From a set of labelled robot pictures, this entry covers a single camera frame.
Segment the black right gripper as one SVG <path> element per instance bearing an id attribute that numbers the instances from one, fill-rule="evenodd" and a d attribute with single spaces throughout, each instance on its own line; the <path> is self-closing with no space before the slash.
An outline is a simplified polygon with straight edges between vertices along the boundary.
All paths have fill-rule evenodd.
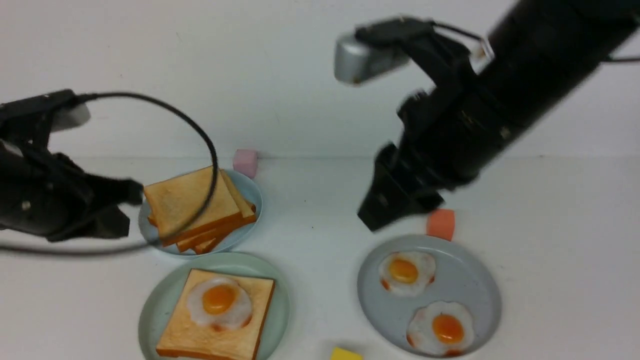
<path id="1" fill-rule="evenodd" d="M 511 141 L 509 98 L 484 89 L 453 100 L 416 93 L 397 114 L 403 132 L 377 153 L 357 212 L 372 232 L 437 210 L 444 203 L 442 192 L 473 182 Z"/>

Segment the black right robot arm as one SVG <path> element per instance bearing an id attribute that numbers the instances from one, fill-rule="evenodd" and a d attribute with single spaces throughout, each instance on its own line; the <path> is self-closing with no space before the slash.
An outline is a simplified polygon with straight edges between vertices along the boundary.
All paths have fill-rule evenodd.
<path id="1" fill-rule="evenodd" d="M 639 30 L 637 0 L 519 0 L 487 37 L 493 56 L 474 71 L 471 51 L 436 32 L 467 30 L 418 18 L 358 27 L 368 48 L 406 55 L 434 82 L 397 110 L 398 145 L 375 157 L 358 210 L 370 231 L 441 207 L 441 191 L 474 182 L 483 169 L 577 88 Z"/>

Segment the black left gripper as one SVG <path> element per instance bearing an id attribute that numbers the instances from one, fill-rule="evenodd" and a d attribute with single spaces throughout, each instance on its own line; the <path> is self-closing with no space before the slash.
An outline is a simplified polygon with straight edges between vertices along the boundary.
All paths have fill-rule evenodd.
<path id="1" fill-rule="evenodd" d="M 138 206 L 143 185 L 87 173 L 62 153 L 1 144 L 1 229 L 48 240 L 114 240 L 130 233 L 120 205 Z"/>

